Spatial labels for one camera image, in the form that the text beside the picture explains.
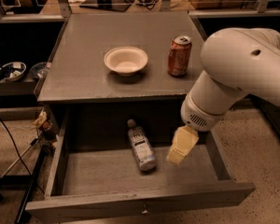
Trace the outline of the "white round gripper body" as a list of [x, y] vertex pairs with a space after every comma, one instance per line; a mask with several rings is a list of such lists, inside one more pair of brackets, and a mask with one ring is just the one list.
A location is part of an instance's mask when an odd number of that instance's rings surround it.
[[225, 109], [213, 97], [190, 92], [180, 109], [183, 122], [199, 132], [211, 130], [224, 116]]

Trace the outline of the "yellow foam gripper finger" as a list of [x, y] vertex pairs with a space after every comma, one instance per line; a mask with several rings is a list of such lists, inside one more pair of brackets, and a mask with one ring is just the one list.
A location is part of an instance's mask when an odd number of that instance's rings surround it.
[[166, 160], [174, 165], [181, 163], [191, 152], [199, 140], [198, 132], [190, 126], [178, 127]]

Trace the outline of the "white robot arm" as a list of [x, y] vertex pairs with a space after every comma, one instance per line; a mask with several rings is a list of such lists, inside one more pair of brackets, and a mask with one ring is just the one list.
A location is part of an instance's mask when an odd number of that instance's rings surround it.
[[280, 107], [280, 34], [266, 28], [226, 28], [210, 35], [201, 54], [203, 71], [187, 94], [166, 160], [182, 162], [235, 103], [253, 94]]

